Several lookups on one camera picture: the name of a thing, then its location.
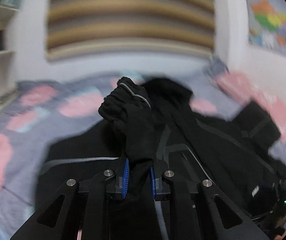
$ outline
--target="bed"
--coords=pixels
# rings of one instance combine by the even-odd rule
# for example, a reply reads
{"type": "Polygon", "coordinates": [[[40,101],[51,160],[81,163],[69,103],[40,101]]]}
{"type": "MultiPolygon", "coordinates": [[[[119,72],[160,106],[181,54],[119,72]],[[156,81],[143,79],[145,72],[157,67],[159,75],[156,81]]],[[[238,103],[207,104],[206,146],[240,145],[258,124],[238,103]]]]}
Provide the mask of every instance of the bed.
{"type": "MultiPolygon", "coordinates": [[[[206,68],[176,75],[194,93],[190,106],[204,115],[230,120],[242,106],[223,93],[212,77],[226,70],[218,59],[206,68]]],[[[102,118],[98,108],[122,76],[136,84],[145,75],[108,72],[74,82],[19,82],[19,96],[0,112],[0,240],[8,240],[34,212],[34,190],[49,145],[81,134],[102,118]]],[[[286,164],[286,143],[270,155],[286,164]]]]}

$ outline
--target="striped curtain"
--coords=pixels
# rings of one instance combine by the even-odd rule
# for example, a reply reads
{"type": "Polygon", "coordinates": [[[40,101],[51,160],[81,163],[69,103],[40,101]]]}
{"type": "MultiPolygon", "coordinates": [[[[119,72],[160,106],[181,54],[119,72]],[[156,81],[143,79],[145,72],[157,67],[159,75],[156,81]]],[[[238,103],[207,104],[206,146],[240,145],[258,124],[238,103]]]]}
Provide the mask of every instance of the striped curtain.
{"type": "Polygon", "coordinates": [[[213,0],[51,0],[49,59],[113,50],[211,54],[213,0]]]}

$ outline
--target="map poster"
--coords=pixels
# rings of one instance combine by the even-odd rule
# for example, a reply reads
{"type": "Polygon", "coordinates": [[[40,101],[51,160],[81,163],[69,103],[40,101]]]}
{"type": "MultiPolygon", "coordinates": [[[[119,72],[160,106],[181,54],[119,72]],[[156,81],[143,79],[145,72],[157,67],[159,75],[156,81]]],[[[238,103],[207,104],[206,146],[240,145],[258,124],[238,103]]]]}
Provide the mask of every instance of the map poster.
{"type": "Polygon", "coordinates": [[[286,2],[247,0],[249,42],[286,55],[286,2]]]}

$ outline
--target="metal screw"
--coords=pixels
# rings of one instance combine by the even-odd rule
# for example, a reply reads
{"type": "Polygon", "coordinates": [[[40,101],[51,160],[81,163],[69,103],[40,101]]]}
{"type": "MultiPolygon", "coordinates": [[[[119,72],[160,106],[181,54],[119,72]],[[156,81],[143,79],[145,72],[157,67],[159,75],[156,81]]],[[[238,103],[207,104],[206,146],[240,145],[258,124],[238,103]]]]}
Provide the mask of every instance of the metal screw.
{"type": "Polygon", "coordinates": [[[212,181],[210,181],[209,179],[205,179],[203,180],[203,185],[206,187],[211,187],[212,186],[212,181]]]}
{"type": "Polygon", "coordinates": [[[164,175],[166,177],[173,177],[174,176],[174,172],[173,171],[166,171],[166,172],[164,172],[164,175]]]}
{"type": "Polygon", "coordinates": [[[75,183],[76,183],[76,180],[75,180],[75,179],[69,179],[69,180],[66,182],[66,184],[67,184],[68,186],[74,186],[75,183]]]}
{"type": "Polygon", "coordinates": [[[113,172],[112,170],[106,170],[106,171],[104,171],[104,175],[107,176],[107,177],[112,176],[113,173],[114,173],[114,172],[113,172]]]}

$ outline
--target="white wall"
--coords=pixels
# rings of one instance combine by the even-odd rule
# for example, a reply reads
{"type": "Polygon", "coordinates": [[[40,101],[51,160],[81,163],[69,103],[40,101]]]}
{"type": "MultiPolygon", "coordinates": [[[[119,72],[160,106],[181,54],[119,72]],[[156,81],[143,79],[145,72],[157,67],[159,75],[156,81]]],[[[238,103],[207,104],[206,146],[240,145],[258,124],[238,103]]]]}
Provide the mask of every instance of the white wall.
{"type": "Polygon", "coordinates": [[[208,64],[204,58],[152,52],[92,54],[49,63],[45,58],[48,3],[48,0],[23,0],[11,20],[6,33],[8,48],[16,51],[11,78],[66,81],[97,71],[123,69],[181,73],[182,69],[190,71],[208,64]]]}
{"type": "Polygon", "coordinates": [[[226,11],[216,12],[217,53],[230,70],[245,72],[260,87],[286,102],[286,56],[248,44],[246,0],[217,0],[216,5],[217,10],[226,11]]]}

